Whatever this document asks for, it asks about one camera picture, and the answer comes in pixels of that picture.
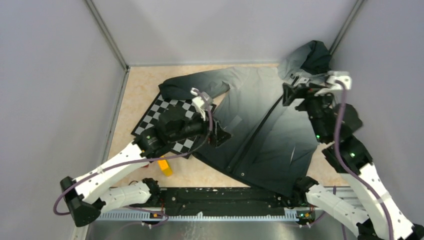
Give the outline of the grey gradient hooded jacket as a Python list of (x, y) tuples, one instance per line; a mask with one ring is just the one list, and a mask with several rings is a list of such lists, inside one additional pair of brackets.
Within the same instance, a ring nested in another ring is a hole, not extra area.
[(301, 100), (283, 106), (283, 84), (300, 78), (322, 84), (331, 59), (325, 44), (312, 40), (277, 67), (232, 66), (177, 76), (159, 91), (170, 100), (190, 100), (192, 88), (223, 96), (213, 116), (231, 138), (219, 147), (205, 144), (194, 156), (246, 185), (291, 197), (319, 143), (308, 114), (295, 109)]

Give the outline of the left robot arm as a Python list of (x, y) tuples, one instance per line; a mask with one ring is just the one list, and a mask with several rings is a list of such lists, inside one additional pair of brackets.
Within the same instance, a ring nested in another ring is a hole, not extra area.
[(76, 227), (89, 225), (101, 214), (128, 205), (145, 203), (154, 207), (161, 198), (154, 179), (145, 178), (134, 186), (114, 184), (138, 168), (163, 160), (176, 142), (200, 138), (202, 142), (191, 148), (195, 152), (205, 144), (219, 147), (231, 137), (210, 108), (200, 108), (189, 118), (182, 107), (170, 106), (153, 126), (143, 130), (110, 160), (82, 176), (63, 178), (59, 198), (64, 200)]

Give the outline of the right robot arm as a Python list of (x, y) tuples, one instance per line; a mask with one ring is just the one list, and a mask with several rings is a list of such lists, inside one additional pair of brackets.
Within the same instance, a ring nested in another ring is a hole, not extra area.
[(296, 110), (306, 112), (316, 139), (327, 147), (322, 151), (327, 162), (340, 174), (361, 203), (357, 208), (306, 176), (293, 186), (293, 200), (308, 204), (347, 227), (359, 240), (421, 240), (422, 225), (409, 220), (396, 205), (382, 183), (373, 158), (354, 133), (363, 126), (357, 110), (346, 102), (348, 88), (341, 87), (341, 102), (333, 104), (334, 94), (321, 85), (283, 84), (282, 104), (300, 100)]

